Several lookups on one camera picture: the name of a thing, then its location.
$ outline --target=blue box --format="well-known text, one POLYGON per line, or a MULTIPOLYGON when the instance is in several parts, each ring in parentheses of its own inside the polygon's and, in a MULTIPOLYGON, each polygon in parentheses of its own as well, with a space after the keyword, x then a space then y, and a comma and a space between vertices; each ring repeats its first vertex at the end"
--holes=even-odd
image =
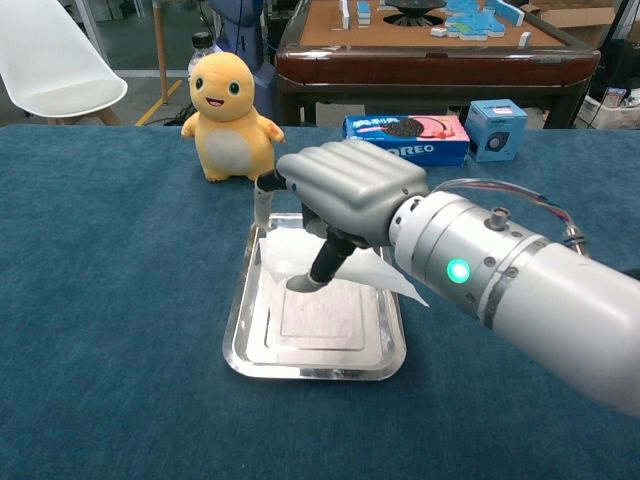
POLYGON ((373 143, 421 167, 464 164, 469 137, 455 115, 355 115, 344 138, 373 143))
POLYGON ((476 162, 513 160, 522 141, 527 114, 511 100, 471 102, 464 128, 476 162))

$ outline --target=chair leg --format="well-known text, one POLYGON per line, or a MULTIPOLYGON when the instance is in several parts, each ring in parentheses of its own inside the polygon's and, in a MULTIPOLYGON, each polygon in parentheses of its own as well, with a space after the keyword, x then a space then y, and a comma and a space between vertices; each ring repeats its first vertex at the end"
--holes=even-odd
POLYGON ((104 110, 100 110, 98 113, 98 117, 102 120, 102 123, 105 125, 122 125, 122 122, 118 118, 118 116, 114 113, 111 108, 105 108, 104 110))

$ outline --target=gray robotic hand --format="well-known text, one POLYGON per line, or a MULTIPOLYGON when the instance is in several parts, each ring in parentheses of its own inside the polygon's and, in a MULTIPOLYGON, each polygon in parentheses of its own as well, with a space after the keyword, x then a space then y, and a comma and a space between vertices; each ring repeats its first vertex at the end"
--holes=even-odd
POLYGON ((300 198, 305 229, 326 238, 310 271, 287 282, 299 292, 329 283, 356 248, 390 245, 395 212, 409 198, 428 193, 424 169, 361 140, 282 156, 275 170, 256 179, 260 228, 269 229, 273 192, 285 189, 300 198))

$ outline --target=stuffed animal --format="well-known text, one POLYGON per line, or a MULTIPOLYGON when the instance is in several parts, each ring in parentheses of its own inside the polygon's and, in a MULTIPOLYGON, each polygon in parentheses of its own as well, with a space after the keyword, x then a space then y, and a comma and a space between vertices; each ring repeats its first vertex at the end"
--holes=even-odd
POLYGON ((191 102, 198 110, 182 127, 195 137, 204 176, 210 182, 238 175, 254 180, 273 168, 273 144, 282 130, 253 107, 253 75, 236 55, 212 53, 189 78, 191 102))

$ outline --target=metal tray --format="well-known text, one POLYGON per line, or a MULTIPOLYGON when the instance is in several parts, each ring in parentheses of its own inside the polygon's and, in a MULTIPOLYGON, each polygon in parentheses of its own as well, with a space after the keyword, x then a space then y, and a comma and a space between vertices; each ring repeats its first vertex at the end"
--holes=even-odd
MULTIPOLYGON (((302 228, 300 214, 272 214, 270 222, 302 228)), ((325 380, 382 380, 398 371, 406 346, 396 295, 344 280, 315 293, 286 290, 262 272, 264 236, 255 225, 249 231, 223 342, 231 368, 249 377, 325 380)), ((388 249, 377 253, 391 261, 388 249)))

